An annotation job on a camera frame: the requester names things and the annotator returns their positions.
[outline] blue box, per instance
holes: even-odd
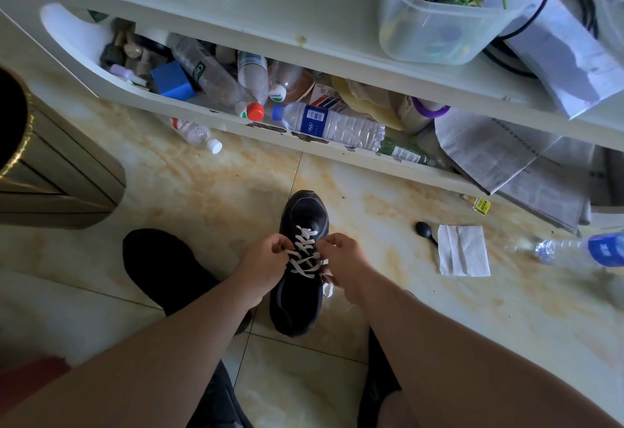
[[[177,61],[152,69],[152,78],[162,96],[175,100],[188,100],[195,95],[193,86]]]

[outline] purple ring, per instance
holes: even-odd
[[[450,106],[443,106],[437,111],[431,111],[424,106],[420,99],[415,98],[414,96],[412,96],[412,103],[414,104],[414,107],[421,116],[427,117],[429,119],[435,119],[436,117],[444,116],[450,109]]]

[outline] green bottle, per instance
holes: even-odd
[[[404,144],[390,137],[386,137],[379,148],[379,153],[390,157],[395,157],[408,162],[419,163],[421,165],[433,165],[433,161],[425,155],[425,152],[412,144]]]

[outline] napkin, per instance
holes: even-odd
[[[440,273],[489,277],[490,264],[481,226],[440,226],[437,232]]]

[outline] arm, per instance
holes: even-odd
[[[620,426],[546,370],[396,286],[353,239],[332,234],[316,245],[366,314],[421,426]]]
[[[247,310],[284,274],[290,241],[255,243],[223,283],[25,400],[13,427],[183,427]]]

